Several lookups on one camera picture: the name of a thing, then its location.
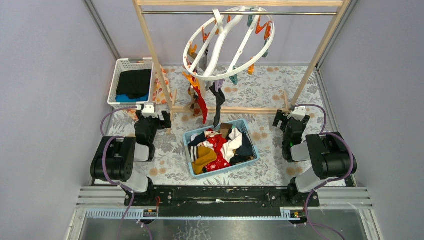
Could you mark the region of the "white sock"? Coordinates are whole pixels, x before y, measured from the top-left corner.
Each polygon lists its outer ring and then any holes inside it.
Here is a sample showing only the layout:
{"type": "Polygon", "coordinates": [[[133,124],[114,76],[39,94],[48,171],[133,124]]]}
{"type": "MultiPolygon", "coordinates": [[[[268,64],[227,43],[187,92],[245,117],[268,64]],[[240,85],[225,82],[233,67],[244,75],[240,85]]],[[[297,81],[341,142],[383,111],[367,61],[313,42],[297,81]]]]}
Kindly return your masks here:
{"type": "Polygon", "coordinates": [[[229,163],[230,160],[235,156],[234,151],[242,146],[243,134],[237,128],[234,128],[228,137],[229,140],[222,145],[220,152],[223,159],[229,163]]]}

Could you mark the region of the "white round clip hanger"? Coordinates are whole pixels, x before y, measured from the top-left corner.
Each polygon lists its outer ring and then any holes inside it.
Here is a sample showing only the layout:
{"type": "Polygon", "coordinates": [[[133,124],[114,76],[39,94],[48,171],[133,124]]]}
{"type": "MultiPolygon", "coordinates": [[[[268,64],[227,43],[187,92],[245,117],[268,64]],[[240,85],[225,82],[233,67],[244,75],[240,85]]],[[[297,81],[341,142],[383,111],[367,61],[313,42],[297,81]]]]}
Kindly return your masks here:
{"type": "MultiPolygon", "coordinates": [[[[268,12],[259,6],[237,6],[229,12],[268,12]]],[[[189,75],[205,82],[235,78],[269,55],[275,38],[271,15],[214,15],[188,40],[182,64],[189,75]]]]}

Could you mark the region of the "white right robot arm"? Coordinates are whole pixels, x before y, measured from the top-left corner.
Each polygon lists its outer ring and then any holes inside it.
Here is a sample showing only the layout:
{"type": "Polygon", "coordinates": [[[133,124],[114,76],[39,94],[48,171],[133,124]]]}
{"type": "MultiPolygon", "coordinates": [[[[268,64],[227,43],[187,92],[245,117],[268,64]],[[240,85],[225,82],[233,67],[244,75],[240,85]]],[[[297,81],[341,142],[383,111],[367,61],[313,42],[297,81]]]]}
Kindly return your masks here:
{"type": "Polygon", "coordinates": [[[310,117],[305,108],[290,113],[278,110],[273,126],[282,131],[282,156],[289,162],[309,162],[311,167],[290,180],[283,197],[293,206],[310,199],[309,194],[329,182],[348,178],[357,170],[357,161],[339,132],[309,134],[302,138],[310,117]]]}

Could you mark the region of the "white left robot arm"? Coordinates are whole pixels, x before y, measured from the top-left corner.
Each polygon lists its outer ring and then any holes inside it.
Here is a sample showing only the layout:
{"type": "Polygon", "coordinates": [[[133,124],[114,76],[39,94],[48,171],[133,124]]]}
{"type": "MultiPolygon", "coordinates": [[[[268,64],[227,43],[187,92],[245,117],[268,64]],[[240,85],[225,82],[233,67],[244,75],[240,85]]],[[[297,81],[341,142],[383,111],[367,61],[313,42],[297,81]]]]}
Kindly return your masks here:
{"type": "Polygon", "coordinates": [[[93,180],[136,193],[136,199],[144,206],[152,204],[155,192],[149,188],[150,179],[133,173],[133,169],[136,157],[140,157],[143,162],[153,160],[157,131],[172,127],[170,114],[167,111],[162,111],[161,114],[163,118],[137,110],[138,121],[134,125],[134,137],[103,136],[90,165],[93,180]]]}

